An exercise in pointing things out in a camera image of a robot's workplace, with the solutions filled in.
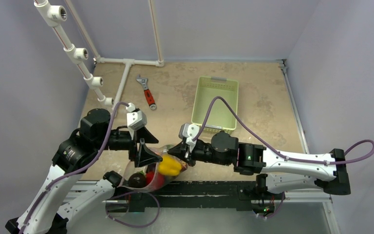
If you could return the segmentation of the dark purple plum toy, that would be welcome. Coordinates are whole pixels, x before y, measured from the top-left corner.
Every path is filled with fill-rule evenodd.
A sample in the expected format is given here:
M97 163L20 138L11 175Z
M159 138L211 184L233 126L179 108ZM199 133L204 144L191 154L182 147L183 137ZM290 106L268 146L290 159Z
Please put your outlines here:
M144 173L134 173L128 179L128 186L131 188L144 188L147 185L147 179Z

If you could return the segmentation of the yellow lemon toy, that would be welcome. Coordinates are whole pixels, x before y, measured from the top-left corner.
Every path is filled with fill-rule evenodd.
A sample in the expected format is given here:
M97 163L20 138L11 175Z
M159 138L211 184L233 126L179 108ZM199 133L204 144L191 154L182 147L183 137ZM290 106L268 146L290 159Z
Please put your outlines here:
M170 155L163 155L158 164L158 172L164 176L178 176L182 169L182 164Z

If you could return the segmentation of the green perforated basket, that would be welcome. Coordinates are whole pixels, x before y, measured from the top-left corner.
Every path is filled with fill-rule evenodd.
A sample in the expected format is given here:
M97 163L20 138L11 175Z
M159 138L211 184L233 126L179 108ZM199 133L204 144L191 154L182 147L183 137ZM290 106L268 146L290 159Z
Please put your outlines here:
M239 99L239 82L232 79L201 76L198 79L191 123L201 126L211 101L222 97L229 107L237 113ZM219 131L232 133L237 128L237 120L224 102L216 100L211 108L204 133L215 134Z

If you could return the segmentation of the red tomato toy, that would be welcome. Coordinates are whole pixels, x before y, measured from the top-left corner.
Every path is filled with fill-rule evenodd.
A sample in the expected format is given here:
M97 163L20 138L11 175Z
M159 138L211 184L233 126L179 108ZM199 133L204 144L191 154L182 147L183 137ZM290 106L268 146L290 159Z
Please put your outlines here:
M154 190L160 189L164 186L165 183L165 177L160 173L155 174L155 172L153 171L150 171L146 174L146 179L147 186Z

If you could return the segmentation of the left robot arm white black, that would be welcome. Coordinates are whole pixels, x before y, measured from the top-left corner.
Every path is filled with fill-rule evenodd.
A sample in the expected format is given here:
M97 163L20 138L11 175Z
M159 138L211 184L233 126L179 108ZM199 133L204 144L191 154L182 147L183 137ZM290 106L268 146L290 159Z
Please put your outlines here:
M105 109L92 109L70 137L59 145L46 179L27 210L7 221L11 234L65 234L83 214L108 199L130 198L144 192L145 186L125 185L119 173L110 171L90 189L70 202L64 199L83 174L105 150L126 151L135 168L160 162L158 154L147 147L158 139L146 128L146 117L132 104L126 106L131 120L126 126L112 128L113 119Z

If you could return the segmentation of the clear zip top bag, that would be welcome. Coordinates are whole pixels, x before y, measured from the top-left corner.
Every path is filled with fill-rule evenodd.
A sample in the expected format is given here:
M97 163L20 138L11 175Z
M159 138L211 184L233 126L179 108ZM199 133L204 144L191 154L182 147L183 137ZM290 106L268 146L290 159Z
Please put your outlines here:
M133 162L129 162L120 186L134 191L153 192L175 180L188 169L188 164L175 156L171 156L168 153L171 147L170 144L161 148L152 148L152 151L163 159L161 162L151 163L139 168L136 168Z

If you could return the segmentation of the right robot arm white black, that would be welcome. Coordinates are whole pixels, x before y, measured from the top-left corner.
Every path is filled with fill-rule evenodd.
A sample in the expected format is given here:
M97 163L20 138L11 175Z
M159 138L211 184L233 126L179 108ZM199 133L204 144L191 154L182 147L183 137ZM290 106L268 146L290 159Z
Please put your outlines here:
M314 155L307 160L305 154L275 151L262 145L240 143L236 137L221 131L215 134L210 143L197 140L189 146L187 139L169 149L168 153L190 166L196 161L218 165L233 165L234 171L242 175L267 173L291 173L310 176L314 184L331 195L351 193L345 159L342 149L330 153Z

